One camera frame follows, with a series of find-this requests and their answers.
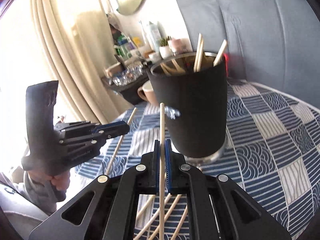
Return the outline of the grey sleeve forearm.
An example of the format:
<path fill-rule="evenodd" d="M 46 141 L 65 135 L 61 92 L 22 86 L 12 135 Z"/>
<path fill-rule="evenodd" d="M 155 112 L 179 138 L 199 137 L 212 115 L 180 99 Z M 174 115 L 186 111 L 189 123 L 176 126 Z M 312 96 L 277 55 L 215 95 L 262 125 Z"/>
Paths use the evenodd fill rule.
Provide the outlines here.
<path fill-rule="evenodd" d="M 50 199 L 45 186 L 30 179 L 27 171 L 24 171 L 23 182 L 14 183 L 1 172 L 1 183 L 8 185 L 22 195 L 26 200 L 36 205 L 47 215 L 56 211 L 56 201 Z"/>

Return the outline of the person's left hand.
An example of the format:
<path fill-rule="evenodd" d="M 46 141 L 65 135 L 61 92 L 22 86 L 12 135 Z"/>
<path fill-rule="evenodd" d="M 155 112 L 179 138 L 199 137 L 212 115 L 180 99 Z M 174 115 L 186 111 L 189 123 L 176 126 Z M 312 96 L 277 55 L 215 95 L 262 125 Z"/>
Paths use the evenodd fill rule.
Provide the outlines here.
<path fill-rule="evenodd" d="M 66 191 L 70 185 L 70 170 L 53 177 L 40 171 L 28 171 L 27 173 L 30 179 L 37 183 L 44 185 L 45 182 L 49 181 L 58 191 Z"/>

